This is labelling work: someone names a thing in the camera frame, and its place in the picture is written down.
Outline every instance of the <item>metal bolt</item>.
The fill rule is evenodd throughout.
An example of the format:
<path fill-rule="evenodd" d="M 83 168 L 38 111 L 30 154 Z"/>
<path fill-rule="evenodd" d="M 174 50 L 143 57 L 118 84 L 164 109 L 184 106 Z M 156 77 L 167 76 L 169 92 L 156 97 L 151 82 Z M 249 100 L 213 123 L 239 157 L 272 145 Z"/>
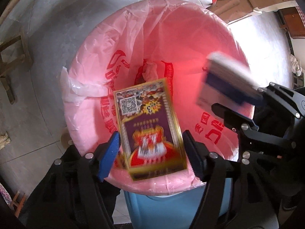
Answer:
<path fill-rule="evenodd" d="M 218 158 L 218 154 L 216 152 L 210 152 L 209 157 L 210 158 Z"/>
<path fill-rule="evenodd" d="M 62 160 L 60 158 L 58 158 L 54 161 L 55 165 L 61 165 L 61 163 L 62 163 Z"/>
<path fill-rule="evenodd" d="M 250 158 L 250 152 L 245 151 L 245 152 L 242 154 L 242 157 L 243 157 L 243 158 L 246 158 L 246 159 L 249 159 L 249 158 Z"/>
<path fill-rule="evenodd" d="M 249 129 L 249 126 L 248 126 L 248 124 L 246 124 L 246 123 L 242 123 L 241 128 L 242 128 L 242 130 L 246 131 L 246 130 Z"/>
<path fill-rule="evenodd" d="M 86 159 L 92 159 L 93 158 L 93 153 L 92 152 L 89 152 L 89 153 L 87 153 L 86 155 L 85 155 L 85 158 Z"/>
<path fill-rule="evenodd" d="M 243 159 L 242 159 L 242 163 L 245 164 L 245 165 L 248 165 L 250 162 L 249 162 L 248 159 L 243 158 Z"/>

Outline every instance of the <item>pink plastic bag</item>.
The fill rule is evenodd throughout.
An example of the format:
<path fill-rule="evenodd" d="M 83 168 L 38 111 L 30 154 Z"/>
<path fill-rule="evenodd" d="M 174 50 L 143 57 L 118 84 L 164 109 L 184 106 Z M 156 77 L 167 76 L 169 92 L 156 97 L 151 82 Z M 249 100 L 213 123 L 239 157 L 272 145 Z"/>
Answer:
<path fill-rule="evenodd" d="M 248 66 L 226 24 L 202 7 L 181 0 L 144 0 L 103 20 L 85 39 L 61 85 L 67 126 L 80 154 L 93 152 L 117 130 L 113 91 L 167 77 L 181 130 L 210 151 L 232 159 L 236 133 L 196 105 L 206 56 L 221 51 Z M 250 107 L 244 109 L 251 116 Z M 173 194 L 203 185 L 188 169 L 133 182 L 112 168 L 107 181 L 124 190 Z"/>

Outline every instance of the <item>barcode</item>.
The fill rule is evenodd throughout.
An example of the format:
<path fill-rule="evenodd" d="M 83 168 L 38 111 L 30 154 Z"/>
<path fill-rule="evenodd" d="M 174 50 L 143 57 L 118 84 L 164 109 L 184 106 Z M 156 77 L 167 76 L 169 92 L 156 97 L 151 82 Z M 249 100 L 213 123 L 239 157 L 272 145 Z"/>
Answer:
<path fill-rule="evenodd" d="M 135 96 L 123 98 L 120 100 L 122 115 L 135 113 L 138 111 L 137 100 Z"/>

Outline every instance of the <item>tiled floor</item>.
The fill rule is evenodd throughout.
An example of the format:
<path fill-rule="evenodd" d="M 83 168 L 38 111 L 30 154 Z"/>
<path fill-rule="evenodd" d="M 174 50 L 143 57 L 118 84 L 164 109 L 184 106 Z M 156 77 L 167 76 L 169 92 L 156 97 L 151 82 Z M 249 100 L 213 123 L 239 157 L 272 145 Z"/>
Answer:
<path fill-rule="evenodd" d="M 105 17 L 139 0 L 21 0 L 0 27 L 0 41 L 23 26 L 29 33 L 30 72 L 11 75 L 17 102 L 10 105 L 0 88 L 0 130 L 12 142 L 0 151 L 0 174 L 11 189 L 29 195 L 54 159 L 64 152 L 59 141 L 65 127 L 58 75 L 67 68 L 89 32 Z M 207 7 L 211 0 L 187 0 Z M 231 30 L 244 50 L 257 81 L 292 82 L 288 44 L 274 13 L 247 18 Z M 128 218 L 120 195 L 114 214 L 117 223 Z"/>

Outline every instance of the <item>floor grout line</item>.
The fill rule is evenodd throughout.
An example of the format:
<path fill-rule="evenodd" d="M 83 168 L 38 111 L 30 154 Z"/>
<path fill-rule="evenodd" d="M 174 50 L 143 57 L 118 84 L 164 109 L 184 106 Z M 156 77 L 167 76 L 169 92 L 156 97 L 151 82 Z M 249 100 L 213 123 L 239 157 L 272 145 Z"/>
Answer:
<path fill-rule="evenodd" d="M 55 141 L 55 142 L 53 142 L 53 143 L 51 143 L 51 144 L 48 144 L 48 145 L 43 146 L 43 147 L 40 147 L 40 148 L 38 148 L 38 149 L 36 149 L 36 150 L 34 150 L 34 151 L 37 151 L 37 150 L 40 150 L 40 149 L 45 148 L 45 147 L 47 147 L 47 146 L 50 146 L 50 145 L 52 145 L 52 144 L 54 144 L 54 143 L 56 143 L 56 142 L 59 142 L 59 141 Z M 2 163 L 2 164 L 8 163 L 8 162 L 13 161 L 13 160 L 15 160 L 15 159 L 17 159 L 17 158 L 20 158 L 20 157 L 23 157 L 23 156 L 25 156 L 25 155 L 28 155 L 28 154 L 30 154 L 30 153 L 32 153 L 32 152 L 34 152 L 34 151 L 30 151 L 30 152 L 28 152 L 28 153 L 26 153 L 26 154 L 23 154 L 23 155 L 21 155 L 21 156 L 19 156 L 19 157 L 16 157 L 16 158 L 14 158 L 14 159 L 9 160 L 9 161 L 6 161 L 6 162 L 4 162 L 4 163 Z"/>

